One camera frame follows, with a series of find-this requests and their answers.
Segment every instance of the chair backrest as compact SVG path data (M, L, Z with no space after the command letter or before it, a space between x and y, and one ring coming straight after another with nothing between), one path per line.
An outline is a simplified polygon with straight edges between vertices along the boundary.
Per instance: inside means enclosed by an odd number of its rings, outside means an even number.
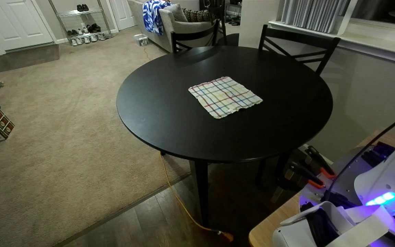
M216 20L214 25L207 30L200 31L197 33L175 33L171 32L171 50L173 53L179 52L182 49L179 48L183 47L185 49L191 49L192 47L189 47L188 45L182 44L178 41L187 41L187 40L193 40L193 39L200 39L207 37L208 35L212 34L210 40L208 41L207 44L211 44L212 46L216 44L216 37L217 37L217 28L219 26L219 20Z
M302 44L307 44L307 45L323 48L324 50L300 54L300 55L290 55L287 51L285 51L283 48L281 48L279 45L277 45L268 37L285 39ZM316 73L321 74L327 62L329 61L330 57L332 56L337 44L339 43L340 38L317 37L303 33L293 33L289 31L268 28L268 25L263 25L262 36L260 37L259 50L263 50L263 48L266 48L269 51L274 51L271 47L265 44L265 41L271 44L277 50L281 51L281 53L283 53L284 55L294 59L324 55L322 58L298 60L301 63L320 62L320 65L318 65L318 68L316 69Z

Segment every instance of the white door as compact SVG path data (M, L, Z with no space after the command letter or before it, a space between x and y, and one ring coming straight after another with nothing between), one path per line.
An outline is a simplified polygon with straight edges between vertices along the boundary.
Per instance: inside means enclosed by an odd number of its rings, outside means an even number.
M0 45L12 50L52 42L31 0L0 0Z
M118 30L135 26L134 17L127 0L111 0L111 7L117 21Z

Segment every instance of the metal shoe rack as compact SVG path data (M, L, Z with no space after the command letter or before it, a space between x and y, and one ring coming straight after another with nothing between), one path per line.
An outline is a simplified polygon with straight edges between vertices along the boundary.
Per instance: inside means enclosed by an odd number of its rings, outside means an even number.
M53 0L48 0L50 2L53 11L55 12L59 23L64 30L66 37L68 38L68 42L71 44L71 40L73 39L84 39L89 38L91 36L97 35L99 33L83 33L82 35L71 35L69 36L67 31L82 29L82 23L86 25L92 25L96 23L98 26L101 27L101 32L105 35L105 37L111 38L111 28L108 24L108 19L106 18L105 11L103 10L103 6L100 0L97 0L98 7L95 6L88 6L89 11L81 11L78 10L70 10L70 11L62 11L58 12L56 7L53 3Z

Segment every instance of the gray sofa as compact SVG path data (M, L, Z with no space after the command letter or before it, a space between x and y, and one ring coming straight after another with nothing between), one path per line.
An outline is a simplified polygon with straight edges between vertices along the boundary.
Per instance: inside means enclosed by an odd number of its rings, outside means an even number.
M155 42L169 52L171 52L171 31L174 31L176 33L196 33L211 27L210 22L177 22L174 19L173 13L164 9L160 9L159 15L161 16L161 20L163 21L164 34L158 35L155 33L149 33L144 26L143 20L143 3L145 3L146 1L127 0L127 2L129 3L130 10L133 13L136 24L141 30L141 33L147 35L147 37L151 41ZM190 47L201 47L205 46L210 38L211 36L207 36L202 39L184 41L182 43Z

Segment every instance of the beige carpet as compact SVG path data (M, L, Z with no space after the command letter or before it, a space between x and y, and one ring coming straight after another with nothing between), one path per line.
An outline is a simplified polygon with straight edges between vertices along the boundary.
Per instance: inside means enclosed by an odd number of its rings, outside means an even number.
M0 246L51 246L166 184L158 152L122 124L116 93L149 59L137 28L94 44L61 44L60 60L0 73ZM169 158L171 179L188 161Z

